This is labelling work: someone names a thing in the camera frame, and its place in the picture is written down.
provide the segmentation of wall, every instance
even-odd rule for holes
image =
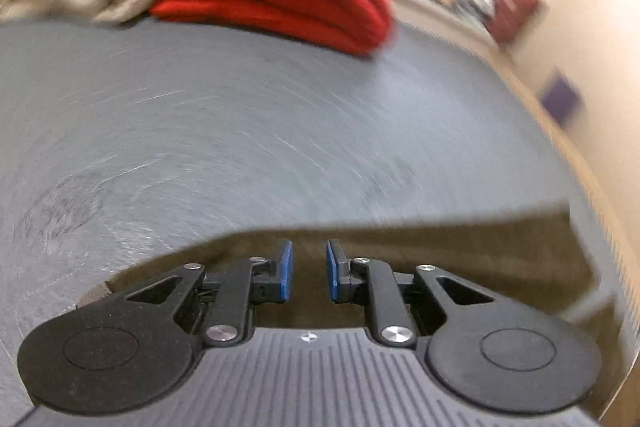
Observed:
[[[640,0],[546,0],[513,50],[520,78],[541,92],[560,68],[584,98],[566,133],[640,252]]]

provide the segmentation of circular cover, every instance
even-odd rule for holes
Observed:
[[[31,396],[65,412],[114,413],[148,403],[193,360],[188,336],[158,318],[142,307],[123,314],[80,309],[46,322],[20,346],[22,381]]]
[[[436,376],[471,402],[508,413],[564,409],[589,392],[600,370],[595,343],[524,305],[461,308],[431,339]]]

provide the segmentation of gray tabletop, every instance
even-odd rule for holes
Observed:
[[[471,221],[569,204],[573,175],[479,59],[399,27],[362,60],[215,26],[0,28],[0,425],[21,339],[115,271],[234,230]]]

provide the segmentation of gray ribbed plate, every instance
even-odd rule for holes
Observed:
[[[165,399],[109,417],[43,407],[22,427],[594,427],[577,407],[544,417],[492,415],[443,391],[409,349],[373,343],[364,329],[258,328],[237,347],[209,349]]]

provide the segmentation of triangular cutout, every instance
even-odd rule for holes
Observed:
[[[456,280],[447,277],[438,277],[438,282],[444,291],[447,292],[447,295],[451,297],[451,300],[460,306],[486,304],[494,301],[490,296],[472,290]]]
[[[162,304],[167,300],[175,287],[182,280],[182,277],[169,277],[168,279],[161,280],[153,286],[149,286],[143,290],[140,290],[133,295],[127,297],[127,301],[134,302],[146,302],[148,304]]]

